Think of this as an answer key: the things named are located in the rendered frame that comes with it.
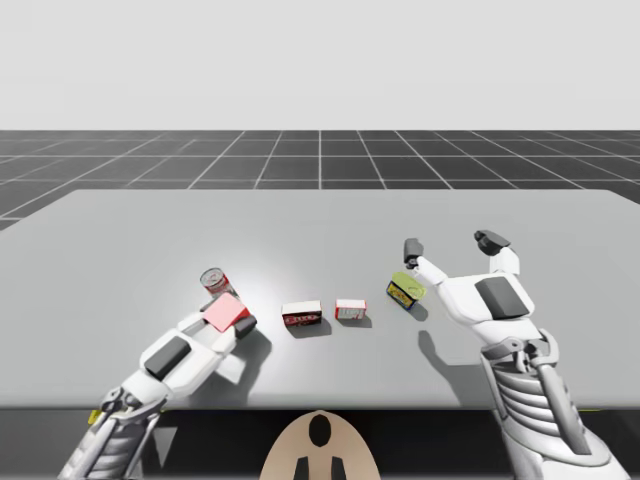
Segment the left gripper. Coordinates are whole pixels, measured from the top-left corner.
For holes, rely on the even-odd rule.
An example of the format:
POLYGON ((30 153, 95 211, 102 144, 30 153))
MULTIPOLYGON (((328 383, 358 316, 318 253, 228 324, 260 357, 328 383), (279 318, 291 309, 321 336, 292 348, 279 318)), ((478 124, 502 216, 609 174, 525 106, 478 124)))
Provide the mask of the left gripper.
POLYGON ((163 385, 167 399, 192 395, 257 325, 256 318, 248 316, 218 332, 204 319, 214 302, 187 315, 141 354, 141 369, 163 385))

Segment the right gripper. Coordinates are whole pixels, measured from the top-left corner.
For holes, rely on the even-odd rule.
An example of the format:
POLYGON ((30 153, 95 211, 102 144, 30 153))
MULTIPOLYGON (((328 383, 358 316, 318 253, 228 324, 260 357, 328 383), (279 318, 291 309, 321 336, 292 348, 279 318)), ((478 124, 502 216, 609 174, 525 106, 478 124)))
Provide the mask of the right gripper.
POLYGON ((476 231, 474 239, 489 257, 492 274, 448 277, 424 257, 424 246, 417 238, 404 241, 405 267, 427 284, 437 286, 437 296, 449 317, 485 345, 507 338, 534 340, 535 326, 530 317, 535 305, 515 276, 520 274, 520 259, 511 242, 491 230, 476 231))

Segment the pink cube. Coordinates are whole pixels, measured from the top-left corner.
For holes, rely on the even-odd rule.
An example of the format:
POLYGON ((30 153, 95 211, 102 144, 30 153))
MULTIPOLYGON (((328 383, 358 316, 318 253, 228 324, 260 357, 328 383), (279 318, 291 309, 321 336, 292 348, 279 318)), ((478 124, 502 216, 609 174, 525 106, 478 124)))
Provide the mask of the pink cube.
POLYGON ((220 295, 202 312, 203 320, 220 333, 249 316, 247 307, 230 293, 220 295))

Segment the red and white can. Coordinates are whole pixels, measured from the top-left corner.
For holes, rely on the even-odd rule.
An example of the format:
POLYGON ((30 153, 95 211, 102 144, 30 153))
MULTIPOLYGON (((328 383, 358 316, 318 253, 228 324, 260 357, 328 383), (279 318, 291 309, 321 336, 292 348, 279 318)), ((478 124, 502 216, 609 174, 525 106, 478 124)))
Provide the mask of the red and white can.
POLYGON ((205 270, 200 276, 200 283, 212 299, 217 299, 225 293, 236 296, 235 289, 229 279, 224 271, 218 267, 205 270))

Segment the green and blue rectangular can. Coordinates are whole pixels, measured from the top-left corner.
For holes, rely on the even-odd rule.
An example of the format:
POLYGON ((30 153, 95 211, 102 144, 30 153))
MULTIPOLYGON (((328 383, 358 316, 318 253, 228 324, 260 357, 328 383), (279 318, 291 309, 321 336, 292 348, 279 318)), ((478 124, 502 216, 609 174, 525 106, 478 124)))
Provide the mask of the green and blue rectangular can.
POLYGON ((395 272, 386 288, 386 293, 404 310, 411 310, 426 295, 426 287, 413 276, 395 272))

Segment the red and white carton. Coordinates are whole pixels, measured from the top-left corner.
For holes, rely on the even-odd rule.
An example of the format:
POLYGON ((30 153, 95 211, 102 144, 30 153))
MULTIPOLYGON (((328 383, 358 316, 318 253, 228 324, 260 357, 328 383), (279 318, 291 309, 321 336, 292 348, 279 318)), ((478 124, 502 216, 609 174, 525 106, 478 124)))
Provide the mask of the red and white carton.
POLYGON ((337 320, 362 320, 366 315, 365 300, 337 299, 335 302, 335 318, 337 320))

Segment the tan robot part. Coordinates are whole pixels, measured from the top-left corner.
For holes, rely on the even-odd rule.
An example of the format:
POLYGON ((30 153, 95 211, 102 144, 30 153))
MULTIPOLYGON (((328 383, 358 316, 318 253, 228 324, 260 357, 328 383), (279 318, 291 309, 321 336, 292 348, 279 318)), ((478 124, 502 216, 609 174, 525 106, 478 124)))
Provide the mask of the tan robot part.
POLYGON ((293 420, 273 443, 259 480, 294 480, 301 460, 308 480, 381 480, 363 437, 344 418, 316 410, 293 420))

